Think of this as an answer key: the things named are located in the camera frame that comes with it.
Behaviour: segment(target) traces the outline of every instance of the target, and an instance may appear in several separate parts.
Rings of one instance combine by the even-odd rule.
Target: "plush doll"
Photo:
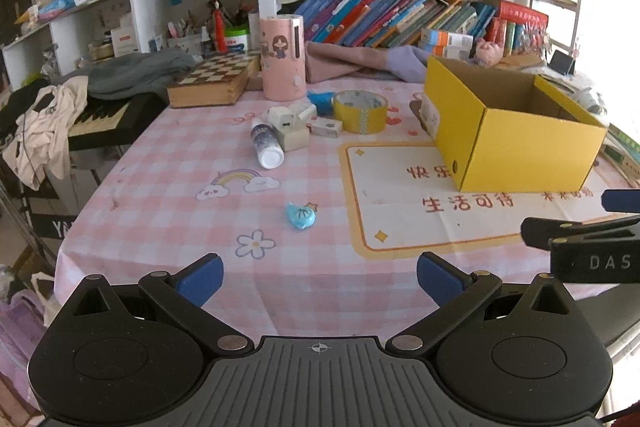
[[[476,59],[485,68],[492,68],[500,62],[503,52],[504,48],[495,42],[486,42],[484,39],[478,39],[476,42]]]

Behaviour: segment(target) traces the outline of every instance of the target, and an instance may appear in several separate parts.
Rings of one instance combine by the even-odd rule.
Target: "yellow cardboard box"
[[[575,192],[606,128],[540,76],[430,57],[422,116],[462,192]]]

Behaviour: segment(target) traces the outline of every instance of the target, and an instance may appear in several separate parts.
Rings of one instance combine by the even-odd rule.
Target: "cloud print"
[[[244,186],[244,191],[254,194],[255,192],[264,192],[265,190],[270,190],[270,188],[278,187],[280,187],[280,182],[271,176],[256,176]]]
[[[210,200],[211,198],[224,198],[229,189],[222,185],[205,185],[196,195],[197,200]]]

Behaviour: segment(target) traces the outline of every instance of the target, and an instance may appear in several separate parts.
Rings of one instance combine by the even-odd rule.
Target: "pink bottle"
[[[306,96],[302,17],[277,15],[260,19],[260,61],[264,97],[292,102]]]

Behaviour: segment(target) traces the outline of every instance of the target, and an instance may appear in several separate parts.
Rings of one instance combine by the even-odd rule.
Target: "yellow tape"
[[[354,134],[374,134],[386,127],[384,96],[363,90],[347,90],[334,96],[334,118],[342,121],[345,131]]]

